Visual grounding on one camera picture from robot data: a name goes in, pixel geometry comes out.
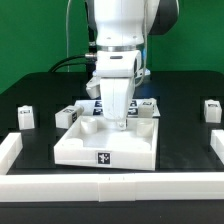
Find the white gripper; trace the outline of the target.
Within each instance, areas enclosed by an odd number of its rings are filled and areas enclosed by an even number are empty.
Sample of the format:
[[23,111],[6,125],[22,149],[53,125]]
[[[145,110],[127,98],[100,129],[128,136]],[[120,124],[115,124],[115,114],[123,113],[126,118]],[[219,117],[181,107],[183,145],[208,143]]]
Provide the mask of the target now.
[[86,84],[87,93],[92,99],[101,97],[104,117],[119,130],[125,130],[135,89],[134,76],[141,68],[141,53],[98,51],[96,57],[96,70]]

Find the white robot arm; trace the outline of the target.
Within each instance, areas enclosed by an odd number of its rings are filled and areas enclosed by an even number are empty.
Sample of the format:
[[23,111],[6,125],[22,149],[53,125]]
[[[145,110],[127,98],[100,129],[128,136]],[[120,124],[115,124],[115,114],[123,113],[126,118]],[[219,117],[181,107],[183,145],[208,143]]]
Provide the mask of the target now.
[[85,0],[97,32],[95,71],[86,85],[102,100],[103,116],[126,128],[135,88],[146,73],[147,37],[164,35],[177,22],[178,0]]

